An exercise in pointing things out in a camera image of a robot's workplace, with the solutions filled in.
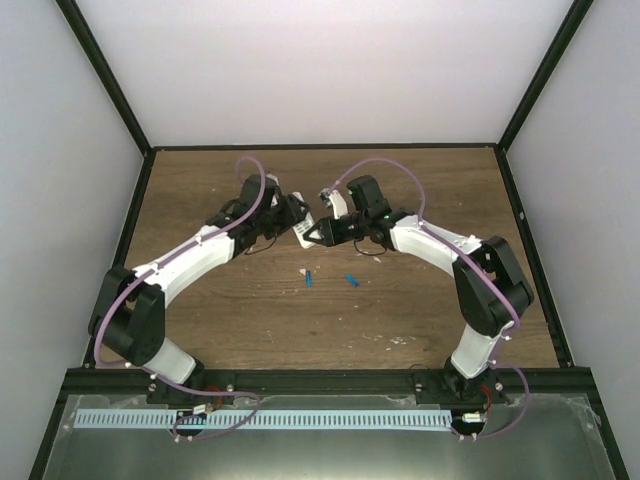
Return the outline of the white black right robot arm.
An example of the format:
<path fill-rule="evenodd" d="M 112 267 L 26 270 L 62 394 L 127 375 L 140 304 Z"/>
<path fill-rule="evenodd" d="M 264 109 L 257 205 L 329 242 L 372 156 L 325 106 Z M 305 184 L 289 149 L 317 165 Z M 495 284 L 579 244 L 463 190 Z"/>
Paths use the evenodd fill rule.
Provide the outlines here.
<path fill-rule="evenodd" d="M 465 237 L 413 211 L 391 208 L 370 175 L 352 180 L 347 190 L 347 197 L 335 189 L 320 192 L 332 213 L 306 230 L 304 239 L 325 247 L 369 239 L 386 251 L 411 255 L 450 275 L 466 326 L 442 377 L 451 400 L 468 402 L 479 392 L 496 346 L 519 326 L 534 301 L 511 246 L 499 236 Z"/>

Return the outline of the white air conditioner remote control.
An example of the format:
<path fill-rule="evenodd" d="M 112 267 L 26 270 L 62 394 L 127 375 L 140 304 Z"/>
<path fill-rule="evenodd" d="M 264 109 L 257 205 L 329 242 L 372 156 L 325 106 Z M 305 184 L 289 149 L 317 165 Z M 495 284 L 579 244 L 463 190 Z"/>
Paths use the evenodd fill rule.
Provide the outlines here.
<path fill-rule="evenodd" d="M 314 243 L 306 240 L 304 234 L 307 233 L 314 225 L 314 220 L 310 212 L 308 212 L 305 218 L 293 226 L 293 231 L 296 238 L 303 249 L 309 249 L 314 246 Z"/>

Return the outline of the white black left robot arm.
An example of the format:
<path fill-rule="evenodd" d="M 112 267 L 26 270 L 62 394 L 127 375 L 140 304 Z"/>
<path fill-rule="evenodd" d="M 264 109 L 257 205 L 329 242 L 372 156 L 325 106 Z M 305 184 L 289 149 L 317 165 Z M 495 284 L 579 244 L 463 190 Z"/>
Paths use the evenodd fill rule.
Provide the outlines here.
<path fill-rule="evenodd" d="M 105 346 L 124 362 L 169 381 L 181 403 L 204 392 L 203 365 L 166 337 L 166 310 L 187 287 L 247 252 L 259 237 L 275 240 L 309 227 L 310 207 L 299 192 L 283 194 L 278 180 L 249 176 L 191 238 L 132 270 L 112 267 L 103 279 L 88 332 L 94 351 Z"/>

